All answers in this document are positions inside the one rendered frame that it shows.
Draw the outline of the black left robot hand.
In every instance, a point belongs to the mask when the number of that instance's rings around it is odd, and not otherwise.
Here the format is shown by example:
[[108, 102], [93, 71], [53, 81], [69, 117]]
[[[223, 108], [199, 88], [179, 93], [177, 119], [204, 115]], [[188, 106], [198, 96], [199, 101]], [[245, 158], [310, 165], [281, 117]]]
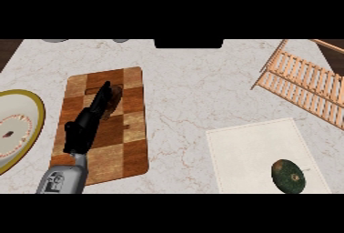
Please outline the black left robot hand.
[[66, 141], [63, 152], [86, 154], [95, 141], [99, 120], [112, 98], [111, 82], [100, 87], [90, 107], [86, 107], [74, 121], [65, 123]]

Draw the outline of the white placemat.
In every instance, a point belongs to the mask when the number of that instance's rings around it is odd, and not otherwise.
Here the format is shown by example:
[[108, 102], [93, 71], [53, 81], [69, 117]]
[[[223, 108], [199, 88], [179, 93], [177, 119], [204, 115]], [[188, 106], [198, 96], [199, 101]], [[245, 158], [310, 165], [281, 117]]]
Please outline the white placemat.
[[220, 193], [281, 194], [272, 166], [289, 160], [306, 176], [303, 194], [328, 194], [319, 166], [291, 118], [205, 132]]

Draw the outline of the dark green tomato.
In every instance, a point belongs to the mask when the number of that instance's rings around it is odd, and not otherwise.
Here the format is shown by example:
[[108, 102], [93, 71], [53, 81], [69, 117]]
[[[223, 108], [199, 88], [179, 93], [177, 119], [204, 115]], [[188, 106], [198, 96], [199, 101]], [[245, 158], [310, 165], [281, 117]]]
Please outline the dark green tomato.
[[307, 181], [303, 170], [288, 159], [278, 160], [272, 165], [272, 179], [285, 194], [300, 194], [304, 191]]

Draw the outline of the wooden tiered shelf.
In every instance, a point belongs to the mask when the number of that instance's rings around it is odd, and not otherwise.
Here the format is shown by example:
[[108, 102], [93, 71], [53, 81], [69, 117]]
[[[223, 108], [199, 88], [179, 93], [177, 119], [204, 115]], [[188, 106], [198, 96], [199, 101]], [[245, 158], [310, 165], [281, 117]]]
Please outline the wooden tiered shelf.
[[252, 85], [260, 86], [312, 115], [344, 130], [344, 76], [285, 50], [283, 39]]

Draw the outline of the checkered wooden cutting board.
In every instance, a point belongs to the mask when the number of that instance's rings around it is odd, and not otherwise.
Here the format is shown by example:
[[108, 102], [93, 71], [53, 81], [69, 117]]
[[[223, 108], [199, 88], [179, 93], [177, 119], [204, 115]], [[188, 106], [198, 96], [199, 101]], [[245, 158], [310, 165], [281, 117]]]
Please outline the checkered wooden cutting board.
[[137, 66], [68, 78], [50, 166], [74, 164], [75, 159], [63, 152], [65, 123], [74, 121], [81, 110], [90, 106], [106, 81], [123, 88], [123, 97], [109, 118], [99, 122], [87, 153], [87, 186], [148, 171], [142, 69]]

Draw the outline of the white bowl with gold rim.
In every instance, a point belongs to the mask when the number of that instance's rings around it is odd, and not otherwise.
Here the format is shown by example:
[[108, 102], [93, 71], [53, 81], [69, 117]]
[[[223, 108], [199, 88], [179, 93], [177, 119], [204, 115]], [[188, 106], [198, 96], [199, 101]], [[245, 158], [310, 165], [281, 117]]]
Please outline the white bowl with gold rim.
[[35, 93], [24, 89], [0, 92], [0, 176], [35, 144], [44, 118], [46, 108]]

